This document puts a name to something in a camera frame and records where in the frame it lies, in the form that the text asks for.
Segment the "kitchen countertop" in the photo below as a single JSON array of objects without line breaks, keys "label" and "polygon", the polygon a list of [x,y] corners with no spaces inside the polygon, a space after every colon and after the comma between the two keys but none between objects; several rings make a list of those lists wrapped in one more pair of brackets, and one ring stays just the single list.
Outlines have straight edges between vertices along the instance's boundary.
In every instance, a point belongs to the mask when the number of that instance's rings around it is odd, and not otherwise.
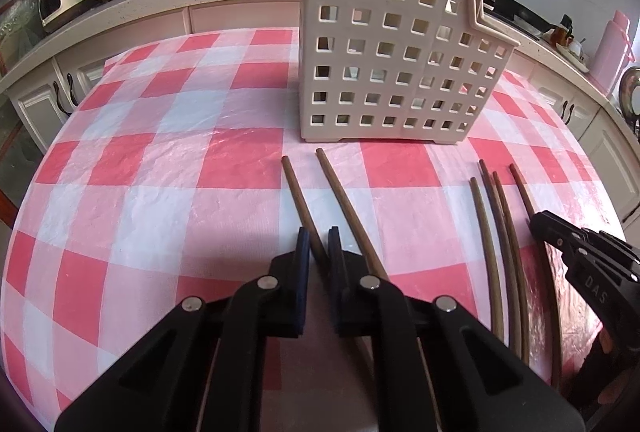
[{"label": "kitchen countertop", "polygon": [[[158,0],[160,9],[222,1]],[[320,92],[317,103],[321,109],[311,115],[314,123],[334,122],[340,133],[361,125],[375,137],[413,137],[420,126],[436,129],[435,114],[454,114],[455,104],[487,96],[487,89],[476,88],[472,92],[465,92],[462,88],[463,80],[454,77],[452,66],[445,66],[438,49],[426,46],[426,36],[420,31],[413,33],[417,38],[416,43],[396,49],[397,57],[401,62],[408,64],[408,71],[373,68],[370,63],[378,54],[376,51],[380,47],[386,47],[390,42],[381,35],[356,36],[355,32],[367,28],[374,20],[385,22],[392,15],[388,11],[379,12],[368,8],[355,8],[352,15],[354,17],[349,22],[347,34],[340,37],[318,37],[320,51],[343,49],[355,62],[344,63],[337,69],[338,75],[341,75],[347,85],[345,89],[335,94],[326,90]],[[498,19],[491,16],[485,19],[491,28],[503,32],[492,25],[491,22],[494,20]],[[506,67],[514,51],[512,54],[504,54],[501,48],[495,50],[505,74],[518,75]]]}]

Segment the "red white checkered tablecloth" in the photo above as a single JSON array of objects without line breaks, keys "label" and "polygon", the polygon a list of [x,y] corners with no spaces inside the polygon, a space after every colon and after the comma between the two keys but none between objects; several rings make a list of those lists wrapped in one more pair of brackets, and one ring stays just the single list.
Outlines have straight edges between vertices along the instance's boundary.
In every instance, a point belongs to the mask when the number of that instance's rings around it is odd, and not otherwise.
[{"label": "red white checkered tablecloth", "polygon": [[[185,297],[231,295],[293,249],[289,158],[320,233],[356,241],[316,147],[299,137],[298,34],[232,30],[130,49],[56,137],[20,208],[2,278],[6,374],[46,429]],[[490,319],[470,180],[499,175],[529,285],[530,364],[550,374],[542,268],[512,176],[539,210],[622,233],[573,134],[523,77],[505,73],[454,146],[326,146],[390,280]]]}]

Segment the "beige perforated utensil basket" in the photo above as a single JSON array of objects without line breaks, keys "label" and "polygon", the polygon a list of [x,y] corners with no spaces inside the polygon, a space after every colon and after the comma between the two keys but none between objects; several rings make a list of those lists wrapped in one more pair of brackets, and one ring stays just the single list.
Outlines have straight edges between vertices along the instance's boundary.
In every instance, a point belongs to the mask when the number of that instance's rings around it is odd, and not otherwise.
[{"label": "beige perforated utensil basket", "polygon": [[[437,144],[454,144],[464,139],[480,115],[491,92],[503,72],[495,50],[512,54],[516,47],[513,38],[496,31],[484,17],[477,21],[475,0],[456,0],[458,14],[445,11],[447,0],[300,0],[299,27],[299,125],[300,135],[312,143],[330,143],[343,139],[414,139]],[[454,114],[437,113],[436,129],[420,126],[413,137],[375,137],[361,125],[340,133],[334,122],[314,123],[312,114],[320,111],[317,100],[326,90],[335,94],[346,88],[337,69],[344,63],[353,64],[346,51],[337,49],[322,52],[318,37],[340,37],[349,32],[352,10],[368,8],[388,11],[392,15],[385,22],[374,20],[356,36],[381,35],[390,43],[380,47],[370,65],[373,68],[406,72],[408,64],[397,57],[399,46],[416,43],[414,32],[426,36],[426,46],[436,48],[445,66],[454,68],[454,77],[463,80],[463,90],[487,89],[487,96],[472,98],[454,105]]]}]

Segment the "pink thermos bottle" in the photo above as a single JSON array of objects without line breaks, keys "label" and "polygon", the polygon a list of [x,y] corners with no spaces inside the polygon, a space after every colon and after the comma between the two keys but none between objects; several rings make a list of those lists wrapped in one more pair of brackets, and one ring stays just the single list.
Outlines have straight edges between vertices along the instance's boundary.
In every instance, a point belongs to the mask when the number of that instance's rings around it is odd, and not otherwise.
[{"label": "pink thermos bottle", "polygon": [[625,66],[634,62],[634,51],[628,34],[629,25],[626,14],[616,10],[606,24],[601,42],[591,59],[590,80],[605,96],[613,92]]}]

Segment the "small plate with condiments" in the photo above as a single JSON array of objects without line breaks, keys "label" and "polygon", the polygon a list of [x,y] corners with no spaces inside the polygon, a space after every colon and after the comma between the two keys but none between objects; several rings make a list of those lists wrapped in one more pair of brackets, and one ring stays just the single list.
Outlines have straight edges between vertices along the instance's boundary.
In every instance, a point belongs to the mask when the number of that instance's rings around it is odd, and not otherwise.
[{"label": "small plate with condiments", "polygon": [[548,41],[550,45],[579,72],[589,72],[582,57],[582,43],[577,42],[573,32],[573,20],[564,14],[559,24],[555,25]]}]

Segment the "black frying pan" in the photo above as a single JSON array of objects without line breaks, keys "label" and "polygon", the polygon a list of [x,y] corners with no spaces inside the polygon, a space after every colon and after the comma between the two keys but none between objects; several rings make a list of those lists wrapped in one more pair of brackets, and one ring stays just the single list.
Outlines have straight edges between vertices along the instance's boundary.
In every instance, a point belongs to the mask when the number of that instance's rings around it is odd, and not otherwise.
[{"label": "black frying pan", "polygon": [[486,14],[526,33],[534,40],[539,40],[555,28],[554,24],[516,0],[484,0],[484,7]]}]

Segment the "white lower cabinets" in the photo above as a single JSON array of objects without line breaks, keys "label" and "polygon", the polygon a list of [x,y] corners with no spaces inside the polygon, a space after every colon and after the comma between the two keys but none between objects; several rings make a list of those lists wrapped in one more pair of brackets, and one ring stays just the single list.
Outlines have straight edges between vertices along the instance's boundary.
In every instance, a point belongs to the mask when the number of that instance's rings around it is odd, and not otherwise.
[{"label": "white lower cabinets", "polygon": [[[224,28],[288,28],[298,0],[223,0],[160,9],[158,0],[111,2],[46,37],[1,79],[40,150],[52,143],[70,112],[99,82],[108,58],[165,38]],[[639,222],[639,143],[612,103],[556,51],[503,21],[518,40],[506,66],[525,77],[578,139],[610,195],[624,228]]]}]

